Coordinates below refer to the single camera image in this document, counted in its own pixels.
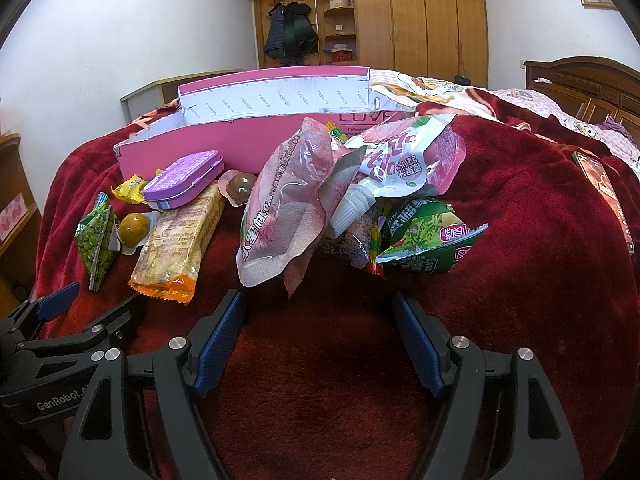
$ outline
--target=smartphone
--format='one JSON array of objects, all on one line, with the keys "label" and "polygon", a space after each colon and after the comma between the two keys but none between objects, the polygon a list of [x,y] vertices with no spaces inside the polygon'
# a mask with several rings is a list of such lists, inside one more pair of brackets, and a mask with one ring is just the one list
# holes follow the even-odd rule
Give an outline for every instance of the smartphone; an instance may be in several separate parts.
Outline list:
[{"label": "smartphone", "polygon": [[620,202],[613,191],[613,186],[609,181],[607,173],[604,171],[603,165],[595,158],[591,158],[590,156],[586,156],[580,152],[574,152],[574,161],[578,167],[581,168],[584,176],[586,176],[589,179],[589,182],[593,184],[593,187],[600,192],[604,197],[604,200],[609,204],[609,207],[618,217],[620,227],[622,227],[622,233],[625,235],[626,248],[629,250],[629,254],[633,254],[635,251],[634,241],[631,238],[629,226],[626,224],[625,216],[622,213],[622,208],[620,207]]}]

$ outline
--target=pink snack bag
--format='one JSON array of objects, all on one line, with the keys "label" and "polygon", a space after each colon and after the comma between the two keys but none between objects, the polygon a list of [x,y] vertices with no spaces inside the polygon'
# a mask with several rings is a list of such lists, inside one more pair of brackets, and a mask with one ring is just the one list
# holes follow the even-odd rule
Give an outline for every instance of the pink snack bag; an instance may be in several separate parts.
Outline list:
[{"label": "pink snack bag", "polygon": [[466,155],[464,140],[450,127],[453,118],[439,114],[387,122],[351,137],[348,148],[367,147],[360,171],[378,183],[373,195],[446,192]]},{"label": "pink snack bag", "polygon": [[244,286],[284,272],[293,294],[364,153],[364,148],[345,148],[311,118],[278,147],[260,172],[242,217],[236,264]]}]

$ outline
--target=blue gripper pad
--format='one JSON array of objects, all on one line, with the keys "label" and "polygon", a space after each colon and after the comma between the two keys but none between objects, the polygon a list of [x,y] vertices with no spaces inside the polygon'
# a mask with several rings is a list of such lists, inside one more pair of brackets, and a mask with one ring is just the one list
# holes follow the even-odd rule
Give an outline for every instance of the blue gripper pad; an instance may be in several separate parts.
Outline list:
[{"label": "blue gripper pad", "polygon": [[75,282],[61,288],[59,291],[49,294],[44,300],[40,301],[37,316],[41,321],[51,321],[56,319],[71,308],[71,304],[80,292],[80,283]]},{"label": "blue gripper pad", "polygon": [[394,302],[392,311],[420,384],[428,388],[434,397],[439,397],[444,392],[445,383],[440,376],[438,354],[433,344],[406,303]]},{"label": "blue gripper pad", "polygon": [[193,384],[197,396],[202,398],[218,386],[245,315],[246,305],[241,295],[237,294],[198,357],[198,377]]}]

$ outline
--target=hanging clothes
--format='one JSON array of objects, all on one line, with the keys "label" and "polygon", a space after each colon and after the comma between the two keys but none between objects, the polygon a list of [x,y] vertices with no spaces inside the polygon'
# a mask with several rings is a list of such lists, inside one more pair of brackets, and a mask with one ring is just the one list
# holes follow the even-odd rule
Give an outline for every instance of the hanging clothes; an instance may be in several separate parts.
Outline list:
[{"label": "hanging clothes", "polygon": [[264,44],[265,55],[279,60],[284,66],[302,65],[306,54],[318,52],[318,35],[307,17],[307,4],[276,4],[270,10],[271,28]]}]

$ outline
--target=white wall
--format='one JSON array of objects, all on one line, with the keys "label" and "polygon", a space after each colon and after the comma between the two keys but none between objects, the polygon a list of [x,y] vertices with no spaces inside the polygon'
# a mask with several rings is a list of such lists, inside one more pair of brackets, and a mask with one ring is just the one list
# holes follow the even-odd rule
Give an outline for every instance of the white wall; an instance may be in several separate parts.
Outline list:
[{"label": "white wall", "polygon": [[580,0],[486,0],[489,89],[524,88],[520,60],[603,56],[640,70],[640,45],[616,10]]},{"label": "white wall", "polygon": [[0,49],[0,124],[42,209],[65,157],[167,77],[255,69],[252,0],[32,0]]}]

